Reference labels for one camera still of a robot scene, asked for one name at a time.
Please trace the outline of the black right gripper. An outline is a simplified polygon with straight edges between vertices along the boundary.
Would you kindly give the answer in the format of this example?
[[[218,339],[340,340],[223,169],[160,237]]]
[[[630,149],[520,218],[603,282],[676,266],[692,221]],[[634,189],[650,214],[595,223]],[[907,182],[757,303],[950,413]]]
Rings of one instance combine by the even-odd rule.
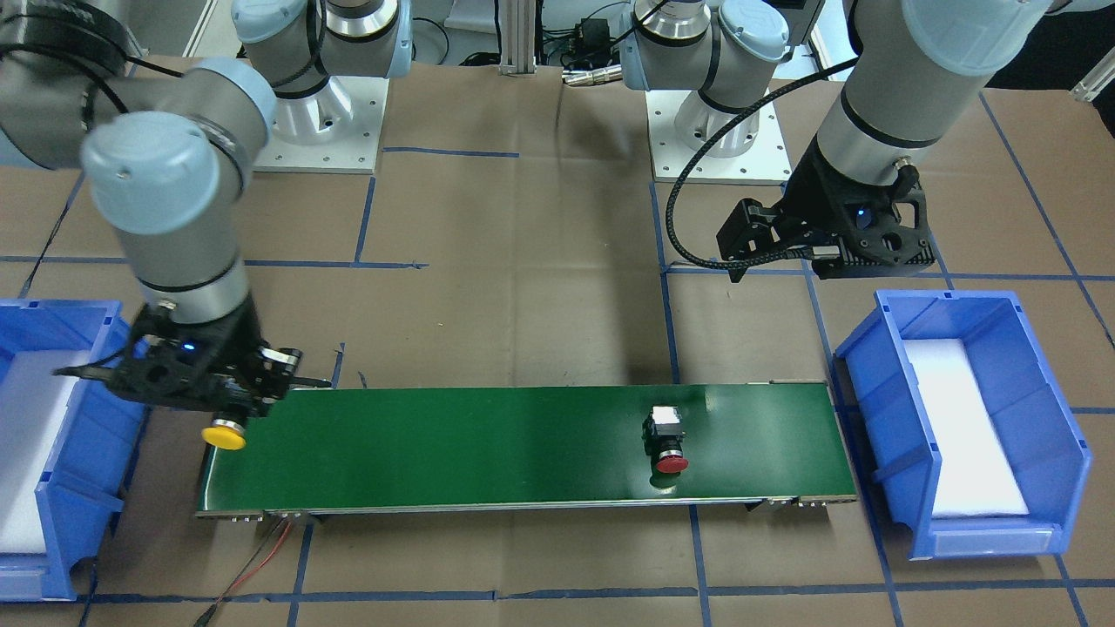
[[[163,408],[263,415],[283,401],[303,353],[271,348],[262,339],[253,298],[207,324],[176,324],[166,308],[143,306],[128,341],[148,339],[144,353],[127,348],[109,376],[124,401]]]

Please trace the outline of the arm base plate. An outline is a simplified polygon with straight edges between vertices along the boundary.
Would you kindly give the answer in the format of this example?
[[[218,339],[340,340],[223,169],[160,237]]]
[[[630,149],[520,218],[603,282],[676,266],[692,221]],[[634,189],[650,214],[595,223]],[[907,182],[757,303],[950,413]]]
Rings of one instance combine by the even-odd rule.
[[[306,97],[280,98],[259,173],[374,174],[389,79],[331,77]]]
[[[648,91],[646,118],[652,148],[653,179],[673,182],[696,151],[733,115],[712,110],[697,91]],[[717,139],[689,174],[689,182],[707,184],[780,185],[792,163],[772,104]]]

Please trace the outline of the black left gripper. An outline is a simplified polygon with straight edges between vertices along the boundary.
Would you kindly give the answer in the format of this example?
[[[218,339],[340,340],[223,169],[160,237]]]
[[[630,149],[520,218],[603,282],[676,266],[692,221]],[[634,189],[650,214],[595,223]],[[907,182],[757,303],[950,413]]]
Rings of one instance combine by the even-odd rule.
[[[863,184],[841,174],[812,139],[793,171],[780,209],[741,199],[717,232],[725,262],[767,266],[796,259],[793,245],[836,245],[828,260],[814,260],[823,280],[902,277],[935,266],[920,173],[895,170],[896,182]]]

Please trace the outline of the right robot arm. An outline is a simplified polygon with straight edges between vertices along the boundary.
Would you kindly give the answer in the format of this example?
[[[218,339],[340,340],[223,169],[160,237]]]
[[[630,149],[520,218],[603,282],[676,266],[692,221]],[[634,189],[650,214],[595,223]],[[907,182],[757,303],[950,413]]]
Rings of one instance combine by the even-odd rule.
[[[268,345],[233,226],[284,115],[338,77],[409,71],[407,1],[235,1],[248,60],[128,77],[126,1],[4,1],[3,163],[80,168],[145,295],[129,337],[61,376],[224,418],[266,415],[301,353]]]

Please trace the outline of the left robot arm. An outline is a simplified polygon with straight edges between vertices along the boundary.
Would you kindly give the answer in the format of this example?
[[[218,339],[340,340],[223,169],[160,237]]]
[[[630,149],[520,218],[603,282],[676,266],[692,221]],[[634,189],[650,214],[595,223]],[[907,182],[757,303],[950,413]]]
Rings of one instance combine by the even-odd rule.
[[[692,266],[740,281],[749,267],[808,260],[821,279],[904,277],[935,263],[919,165],[991,77],[1019,54],[1051,1],[856,1],[856,54],[778,89],[791,28],[765,1],[633,1],[620,39],[626,86],[689,91],[694,147],[666,199],[666,237]],[[734,131],[789,91],[841,71],[841,88],[780,201],[743,199],[717,233],[720,255],[673,226],[686,179]]]

